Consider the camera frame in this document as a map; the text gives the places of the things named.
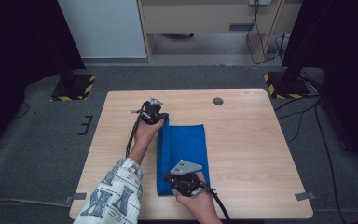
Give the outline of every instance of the sleeve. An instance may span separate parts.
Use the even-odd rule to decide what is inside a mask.
[[[142,178],[139,164],[122,158],[92,192],[74,223],[138,223]]]

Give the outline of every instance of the folded blue fabric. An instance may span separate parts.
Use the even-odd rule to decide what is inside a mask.
[[[157,193],[173,195],[164,174],[180,161],[190,161],[202,166],[205,181],[210,186],[208,157],[203,125],[170,126],[165,119],[164,126],[158,131],[157,153]]]

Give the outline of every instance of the electrical outlet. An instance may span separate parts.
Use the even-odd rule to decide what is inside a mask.
[[[271,0],[249,0],[249,5],[260,5],[260,6],[268,6],[271,5]]]

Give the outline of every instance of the gray carpet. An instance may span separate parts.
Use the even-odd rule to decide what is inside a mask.
[[[106,94],[111,90],[263,88],[263,74],[275,67],[191,66],[88,67],[97,76],[84,101],[52,102],[58,76],[30,85],[17,117],[0,140],[0,198],[64,203],[76,192]],[[277,111],[280,118],[308,108],[317,98],[295,101]],[[288,100],[271,99],[276,108]],[[318,106],[318,115],[332,157],[337,195],[347,223],[358,221],[358,156],[343,151],[333,124]],[[82,123],[93,116],[87,135]],[[297,132],[300,115],[280,119],[287,140]],[[314,110],[303,115],[298,137],[288,144],[314,216],[307,220],[265,223],[342,223],[337,212],[329,160]],[[69,208],[0,203],[0,223],[72,223]]]

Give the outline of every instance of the wall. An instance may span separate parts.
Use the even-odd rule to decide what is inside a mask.
[[[136,0],[58,0],[82,58],[146,58]]]

